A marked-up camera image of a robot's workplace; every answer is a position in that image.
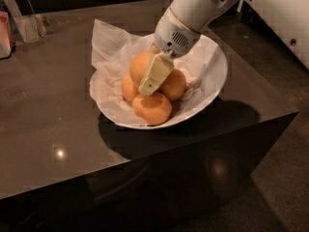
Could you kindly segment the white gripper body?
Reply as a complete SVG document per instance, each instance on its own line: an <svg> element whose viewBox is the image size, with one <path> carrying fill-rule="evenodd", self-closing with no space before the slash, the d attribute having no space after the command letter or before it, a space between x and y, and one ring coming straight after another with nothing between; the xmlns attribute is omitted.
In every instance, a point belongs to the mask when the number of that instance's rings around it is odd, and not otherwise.
<svg viewBox="0 0 309 232"><path fill-rule="evenodd" d="M154 45L171 57L182 57L199 41L200 34L183 24L168 8L154 31Z"/></svg>

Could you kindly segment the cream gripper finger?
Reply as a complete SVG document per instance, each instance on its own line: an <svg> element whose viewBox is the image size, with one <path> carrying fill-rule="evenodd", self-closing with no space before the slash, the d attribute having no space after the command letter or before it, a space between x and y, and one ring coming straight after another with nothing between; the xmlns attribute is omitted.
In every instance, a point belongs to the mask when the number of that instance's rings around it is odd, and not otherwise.
<svg viewBox="0 0 309 232"><path fill-rule="evenodd" d="M161 50L154 43L150 45L149 51L153 54L158 54L161 52Z"/></svg>
<svg viewBox="0 0 309 232"><path fill-rule="evenodd" d="M164 53L155 54L147 67L138 91L145 96L152 95L174 69L173 59Z"/></svg>

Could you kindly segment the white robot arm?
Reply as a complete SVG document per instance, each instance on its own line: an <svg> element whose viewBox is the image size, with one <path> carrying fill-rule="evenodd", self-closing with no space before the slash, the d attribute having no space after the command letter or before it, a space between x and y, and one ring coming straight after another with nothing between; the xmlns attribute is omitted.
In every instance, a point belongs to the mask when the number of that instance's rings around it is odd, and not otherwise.
<svg viewBox="0 0 309 232"><path fill-rule="evenodd" d="M238 0L173 0L156 25L149 63L138 90L149 96L160 88L183 57L198 42L201 30L232 8ZM267 24L309 68L309 0L241 0Z"/></svg>

